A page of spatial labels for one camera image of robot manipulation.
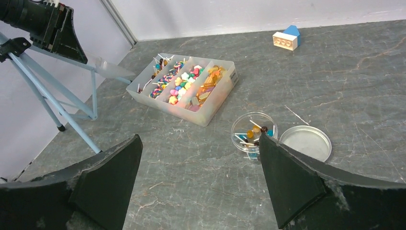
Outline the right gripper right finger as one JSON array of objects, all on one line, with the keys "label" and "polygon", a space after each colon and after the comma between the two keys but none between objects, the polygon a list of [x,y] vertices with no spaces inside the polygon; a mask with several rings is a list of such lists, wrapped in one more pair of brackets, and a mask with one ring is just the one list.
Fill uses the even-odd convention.
[{"label": "right gripper right finger", "polygon": [[333,167],[265,134],[259,152],[279,229],[405,229],[405,184]]}]

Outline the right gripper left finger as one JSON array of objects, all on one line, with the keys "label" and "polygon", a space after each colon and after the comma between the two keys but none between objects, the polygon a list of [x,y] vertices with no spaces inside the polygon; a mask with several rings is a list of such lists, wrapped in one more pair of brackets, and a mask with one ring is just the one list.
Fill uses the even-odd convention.
[{"label": "right gripper left finger", "polygon": [[0,186],[3,230],[67,230],[75,212],[123,228],[143,144],[139,135],[64,169]]}]

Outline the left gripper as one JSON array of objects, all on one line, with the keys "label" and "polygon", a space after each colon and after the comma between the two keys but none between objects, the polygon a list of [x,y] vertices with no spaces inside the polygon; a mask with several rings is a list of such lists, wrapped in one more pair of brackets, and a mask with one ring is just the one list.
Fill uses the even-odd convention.
[{"label": "left gripper", "polygon": [[88,62],[74,30],[73,9],[57,0],[2,0],[0,20],[28,32],[33,44],[41,49]]}]

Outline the clear plastic scoop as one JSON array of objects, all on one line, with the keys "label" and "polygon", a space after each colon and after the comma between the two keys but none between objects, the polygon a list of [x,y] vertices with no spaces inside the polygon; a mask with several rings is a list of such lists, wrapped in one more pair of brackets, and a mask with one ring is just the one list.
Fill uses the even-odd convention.
[{"label": "clear plastic scoop", "polygon": [[135,76],[132,71],[108,62],[102,57],[96,56],[87,51],[85,51],[85,55],[88,59],[88,65],[93,66],[95,68],[95,72],[104,78],[116,79],[118,77],[126,78]]}]

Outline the round jar lid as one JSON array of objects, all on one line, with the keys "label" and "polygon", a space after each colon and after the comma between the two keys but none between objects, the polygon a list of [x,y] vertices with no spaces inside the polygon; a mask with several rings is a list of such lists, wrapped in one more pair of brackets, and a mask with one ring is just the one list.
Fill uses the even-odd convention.
[{"label": "round jar lid", "polygon": [[279,141],[286,146],[321,162],[327,161],[332,152],[329,137],[312,126],[294,126],[281,135]]}]

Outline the clear round plastic jar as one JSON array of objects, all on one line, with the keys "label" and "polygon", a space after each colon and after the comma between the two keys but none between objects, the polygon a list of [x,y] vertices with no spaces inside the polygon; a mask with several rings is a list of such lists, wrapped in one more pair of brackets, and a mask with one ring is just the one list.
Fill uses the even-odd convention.
[{"label": "clear round plastic jar", "polygon": [[278,139],[276,122],[263,112],[249,112],[240,116],[231,127],[231,141],[244,158],[260,161],[259,139],[262,134]]}]

